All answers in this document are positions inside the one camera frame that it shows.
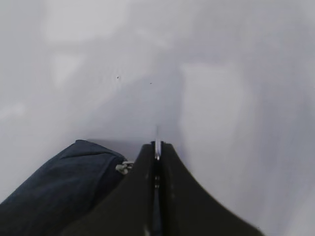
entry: dark blue fabric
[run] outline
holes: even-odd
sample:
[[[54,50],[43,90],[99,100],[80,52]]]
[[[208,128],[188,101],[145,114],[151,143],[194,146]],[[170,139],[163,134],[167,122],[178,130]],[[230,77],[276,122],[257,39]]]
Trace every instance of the dark blue fabric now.
[[[1,236],[55,236],[122,180],[124,157],[78,140],[46,162],[0,204]]]

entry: gray floor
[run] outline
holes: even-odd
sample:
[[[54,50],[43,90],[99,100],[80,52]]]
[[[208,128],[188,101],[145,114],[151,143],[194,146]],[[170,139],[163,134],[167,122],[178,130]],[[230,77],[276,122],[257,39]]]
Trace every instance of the gray floor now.
[[[2,0],[0,198],[75,139],[174,144],[270,236],[315,226],[311,0]]]

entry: black object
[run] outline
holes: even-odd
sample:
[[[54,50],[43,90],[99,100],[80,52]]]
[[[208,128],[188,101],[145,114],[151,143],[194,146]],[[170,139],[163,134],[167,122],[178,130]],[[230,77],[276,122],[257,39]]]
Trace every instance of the black object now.
[[[154,196],[163,236],[262,236],[212,198],[192,177],[171,144],[144,145],[132,170],[89,214],[62,236],[153,235]]]

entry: white floor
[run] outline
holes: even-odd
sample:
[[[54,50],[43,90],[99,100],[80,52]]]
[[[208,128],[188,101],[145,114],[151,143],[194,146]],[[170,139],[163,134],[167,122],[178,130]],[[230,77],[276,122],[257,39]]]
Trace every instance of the white floor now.
[[[269,236],[315,235],[313,0],[0,1],[0,198],[88,139],[160,137]]]

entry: denim jeans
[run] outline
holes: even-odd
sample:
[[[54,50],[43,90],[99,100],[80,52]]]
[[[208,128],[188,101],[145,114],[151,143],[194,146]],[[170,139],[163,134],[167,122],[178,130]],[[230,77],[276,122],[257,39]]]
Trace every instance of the denim jeans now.
[[[2,204],[1,236],[55,236],[87,214],[123,179],[125,158],[78,140],[47,161]]]

